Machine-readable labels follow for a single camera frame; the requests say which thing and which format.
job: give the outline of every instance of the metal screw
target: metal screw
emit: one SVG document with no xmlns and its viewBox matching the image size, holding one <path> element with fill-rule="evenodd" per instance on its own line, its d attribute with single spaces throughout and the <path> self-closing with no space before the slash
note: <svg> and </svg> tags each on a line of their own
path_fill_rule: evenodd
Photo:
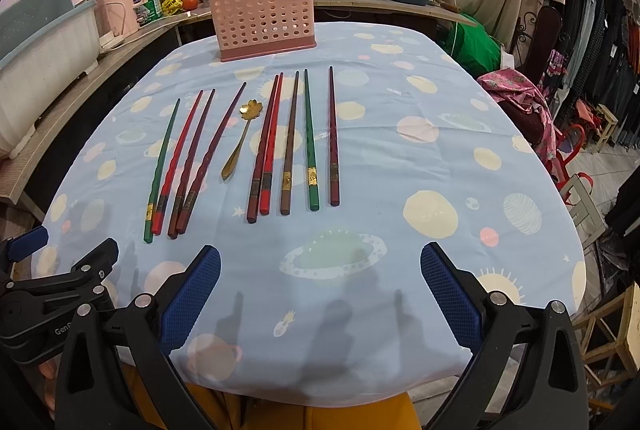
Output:
<svg viewBox="0 0 640 430">
<path fill-rule="evenodd" d="M 87 314 L 89 314 L 90 310 L 91 310 L 91 305 L 82 304 L 82 305 L 80 305 L 80 307 L 78 307 L 78 314 L 80 316 L 86 316 Z"/>
<path fill-rule="evenodd" d="M 492 304 L 495 305 L 505 305 L 507 303 L 507 297 L 500 293 L 500 291 L 494 291 L 489 295 L 489 299 Z"/>
<path fill-rule="evenodd" d="M 136 307 L 148 307 L 151 303 L 151 295 L 140 295 L 134 303 Z"/>
<path fill-rule="evenodd" d="M 559 315 L 564 313 L 564 304 L 561 301 L 558 301 L 558 300 L 552 301 L 551 308 Z"/>
</svg>

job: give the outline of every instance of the person's hand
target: person's hand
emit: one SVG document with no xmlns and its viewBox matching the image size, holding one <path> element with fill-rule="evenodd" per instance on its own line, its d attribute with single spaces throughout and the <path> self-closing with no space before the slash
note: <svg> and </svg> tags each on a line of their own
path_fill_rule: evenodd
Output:
<svg viewBox="0 0 640 430">
<path fill-rule="evenodd" d="M 55 358 L 51 358 L 38 365 L 38 370 L 44 377 L 44 402 L 49 409 L 49 415 L 55 419 L 56 411 L 56 378 L 58 377 L 58 365 Z"/>
</svg>

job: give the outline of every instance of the planet print tablecloth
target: planet print tablecloth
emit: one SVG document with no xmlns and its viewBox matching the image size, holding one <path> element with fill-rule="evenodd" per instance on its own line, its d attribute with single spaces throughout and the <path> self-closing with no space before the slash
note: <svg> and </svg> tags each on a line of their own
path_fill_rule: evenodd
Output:
<svg viewBox="0 0 640 430">
<path fill-rule="evenodd" d="M 460 373 L 470 358 L 420 274 L 436 240 L 487 290 L 520 304 L 552 299 L 573 312 L 586 284 L 573 222 L 543 165 L 480 86 L 424 35 L 350 22 L 316 25 L 318 47 L 229 63 L 215 37 L 176 49 L 98 126 L 47 212 L 49 245 L 36 276 L 67 272 L 112 237 L 120 256 L 105 280 L 116 306 L 154 293 L 205 244 L 220 280 L 187 343 L 171 353 L 186 381 L 312 406 L 349 406 Z M 340 206 L 328 204 L 328 69 L 335 73 Z M 303 85 L 298 89 L 291 214 L 280 182 L 296 70 L 309 70 L 319 211 L 308 207 Z M 188 230 L 143 241 L 159 148 L 181 98 L 167 162 L 200 89 L 216 93 L 196 172 L 241 83 L 240 103 L 266 108 L 285 75 L 271 214 L 246 221 L 262 118 L 250 125 L 234 175 L 220 171 L 244 127 L 224 130 Z M 182 150 L 173 194 L 195 124 Z M 124 360 L 130 361 L 126 352 Z"/>
</svg>

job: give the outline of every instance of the pineapple print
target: pineapple print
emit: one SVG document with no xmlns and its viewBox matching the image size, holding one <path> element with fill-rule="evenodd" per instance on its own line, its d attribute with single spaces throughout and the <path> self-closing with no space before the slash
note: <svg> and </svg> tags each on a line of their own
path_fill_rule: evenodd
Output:
<svg viewBox="0 0 640 430">
<path fill-rule="evenodd" d="M 287 329 L 289 329 L 289 324 L 293 323 L 294 321 L 294 315 L 295 312 L 293 311 L 289 311 L 287 314 L 284 315 L 284 318 L 279 321 L 276 326 L 273 328 L 273 336 L 276 338 L 281 337 L 284 333 L 287 332 Z"/>
</svg>

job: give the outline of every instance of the spoon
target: spoon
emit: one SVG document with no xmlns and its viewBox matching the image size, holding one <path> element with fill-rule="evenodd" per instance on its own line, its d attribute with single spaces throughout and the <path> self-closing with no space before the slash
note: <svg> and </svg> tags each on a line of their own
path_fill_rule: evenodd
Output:
<svg viewBox="0 0 640 430">
<path fill-rule="evenodd" d="M 222 172 L 220 175 L 222 176 L 222 180 L 226 181 L 233 171 L 236 169 L 236 164 L 238 164 L 238 158 L 240 157 L 240 150 L 242 149 L 242 143 L 244 143 L 244 138 L 246 137 L 246 133 L 249 130 L 249 125 L 251 121 L 257 118 L 262 111 L 262 103 L 257 102 L 255 99 L 249 101 L 249 103 L 244 104 L 240 107 L 240 113 L 242 119 L 246 121 L 246 125 L 244 125 L 244 131 L 242 132 L 242 137 L 238 141 L 238 145 L 236 149 L 231 152 L 228 160 L 225 163 L 225 166 L 222 168 Z"/>
</svg>

